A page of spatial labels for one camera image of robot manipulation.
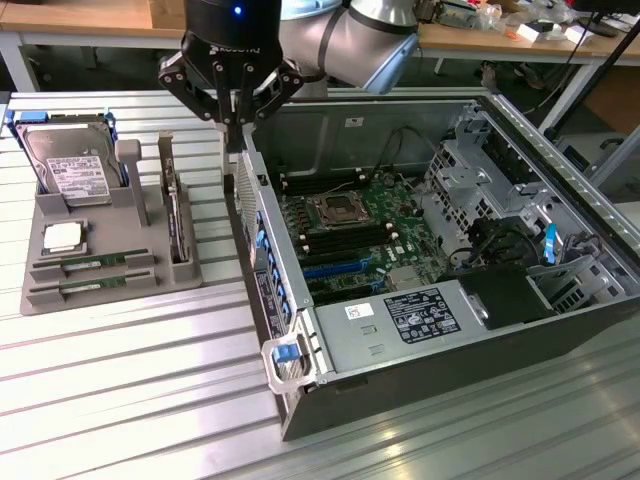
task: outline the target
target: white sticker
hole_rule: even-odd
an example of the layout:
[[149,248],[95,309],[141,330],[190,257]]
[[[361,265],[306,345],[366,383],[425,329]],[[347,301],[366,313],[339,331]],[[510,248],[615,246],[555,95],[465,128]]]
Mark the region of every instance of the white sticker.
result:
[[47,163],[65,199],[109,194],[100,157],[47,158]]
[[70,293],[80,293],[80,292],[88,292],[89,290],[99,290],[102,287],[99,283],[93,283],[91,285],[85,285],[83,287],[69,287],[69,288],[61,288],[60,293],[69,295]]
[[94,262],[85,262],[85,263],[75,263],[73,265],[64,265],[62,267],[63,272],[74,272],[76,270],[91,270],[92,268],[100,268],[102,267],[102,263],[99,261]]
[[349,320],[355,320],[356,318],[370,317],[373,315],[373,308],[370,303],[361,303],[359,305],[349,305],[344,307],[347,312],[347,318]]
[[363,123],[364,123],[364,117],[353,117],[353,118],[347,118],[344,121],[344,126],[347,128],[361,127]]

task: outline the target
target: black ram slot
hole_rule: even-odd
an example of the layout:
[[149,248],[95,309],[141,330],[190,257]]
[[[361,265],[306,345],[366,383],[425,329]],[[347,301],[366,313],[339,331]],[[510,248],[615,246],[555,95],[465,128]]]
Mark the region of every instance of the black ram slot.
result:
[[375,236],[386,241],[389,233],[382,225],[362,225],[342,230],[327,230],[325,232],[305,233],[306,242],[303,243],[323,243],[331,241],[349,241],[357,238],[368,238]]
[[358,257],[353,252],[337,252],[328,255],[318,255],[313,257],[304,257],[300,259],[300,266],[317,267],[318,265],[328,265],[331,263],[356,262]]
[[369,177],[360,179],[362,172],[331,177],[287,177],[287,186],[282,193],[291,196],[319,195],[328,192],[359,190],[370,183]]
[[287,188],[283,191],[287,195],[291,196],[307,196],[314,195],[329,190],[339,192],[341,190],[353,190],[357,188],[354,183],[350,185],[344,185],[342,188],[337,188],[345,183],[353,182],[353,175],[346,175],[340,177],[288,177]]
[[371,295],[371,285],[343,288],[342,290],[337,291],[311,292],[313,301],[318,304],[345,302],[347,300],[366,297],[367,295]]
[[343,231],[307,233],[299,245],[309,246],[309,255],[375,247],[387,243],[390,233],[379,225],[350,228]]

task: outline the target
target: warning label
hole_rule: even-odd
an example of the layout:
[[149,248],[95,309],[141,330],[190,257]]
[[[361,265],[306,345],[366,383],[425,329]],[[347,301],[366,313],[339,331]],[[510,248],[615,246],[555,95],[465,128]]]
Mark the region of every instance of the warning label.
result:
[[65,199],[109,194],[100,157],[47,158],[47,163]]
[[405,343],[460,331],[460,325],[437,288],[385,298],[384,303]]

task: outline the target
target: green circuit board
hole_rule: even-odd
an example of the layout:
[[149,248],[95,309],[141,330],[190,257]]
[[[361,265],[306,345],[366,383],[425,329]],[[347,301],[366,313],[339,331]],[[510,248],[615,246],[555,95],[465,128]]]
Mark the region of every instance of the green circuit board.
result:
[[[356,294],[360,289],[363,297],[392,291],[388,274],[403,266],[413,266],[425,285],[434,283],[442,275],[447,267],[446,255],[438,247],[438,241],[423,216],[416,212],[417,204],[412,200],[410,193],[409,187],[400,178],[382,172],[376,174],[367,186],[359,190],[341,190],[335,193],[336,196],[348,196],[350,201],[361,205],[367,218],[354,222],[351,226],[333,229],[348,231],[349,228],[363,224],[379,225],[391,222],[398,237],[380,245],[352,250],[355,258],[367,261],[367,267],[360,272],[308,278],[307,285],[316,304],[329,303],[325,302],[325,299],[331,299],[335,292],[349,289]],[[306,197],[283,196],[280,199],[281,210],[294,244],[298,242],[302,231],[313,233],[332,229],[323,222],[321,211],[316,206],[318,198],[326,196],[327,194],[323,193]],[[303,225],[300,223],[301,210],[304,210],[307,219]],[[298,250],[301,265],[304,258],[304,252]]]

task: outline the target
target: aluminum extrusion table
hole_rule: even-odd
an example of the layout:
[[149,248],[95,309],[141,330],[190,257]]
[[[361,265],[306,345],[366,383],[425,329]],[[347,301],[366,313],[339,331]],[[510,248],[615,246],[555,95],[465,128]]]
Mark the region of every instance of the aluminum extrusion table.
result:
[[[15,110],[98,112],[175,132],[206,285],[21,317],[34,178],[0,139],[0,478],[603,479],[640,472],[640,323],[572,354],[283,444],[220,185],[217,133],[162,92],[15,94]],[[431,381],[425,372],[421,381]]]

